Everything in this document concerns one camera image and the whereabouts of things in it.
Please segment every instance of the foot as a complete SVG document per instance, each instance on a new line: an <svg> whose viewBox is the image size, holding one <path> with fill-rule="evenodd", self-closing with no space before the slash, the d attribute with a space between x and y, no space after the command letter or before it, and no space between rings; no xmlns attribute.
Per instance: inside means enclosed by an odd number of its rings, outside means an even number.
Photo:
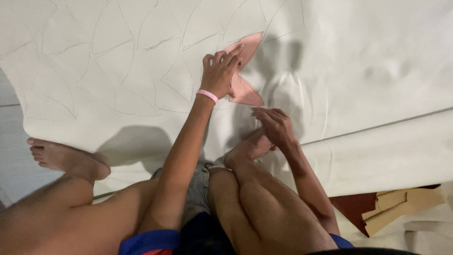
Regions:
<svg viewBox="0 0 453 255"><path fill-rule="evenodd" d="M77 171L94 180L103 180L110 174L110 167L98 156L75 148L45 140L29 138L31 155L40 167L72 173Z"/></svg>
<svg viewBox="0 0 453 255"><path fill-rule="evenodd" d="M269 141L264 134L263 129L259 129L249 138L238 144L232 151L225 155L225 166L230 167L238 159L255 160L266 155L270 151L274 151L276 147Z"/></svg>

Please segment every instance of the paper cutout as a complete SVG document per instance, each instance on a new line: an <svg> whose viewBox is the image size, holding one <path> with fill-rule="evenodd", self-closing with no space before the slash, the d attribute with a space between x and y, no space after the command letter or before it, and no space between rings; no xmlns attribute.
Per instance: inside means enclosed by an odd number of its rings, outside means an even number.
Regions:
<svg viewBox="0 0 453 255"><path fill-rule="evenodd" d="M258 94L258 91L248 81L239 76L239 72L250 62L250 60L253 58L253 55L255 55L256 49L260 44L262 36L263 32L251 34L242 38L239 42L233 43L224 49L226 53L229 53L230 51L234 50L234 48L236 48L239 44L244 45L244 49L239 54L239 56L241 56L243 59L242 67L233 74L233 77L231 79L231 87L233 88L236 97L230 98L230 102L256 106L264 105L263 99Z"/></svg>

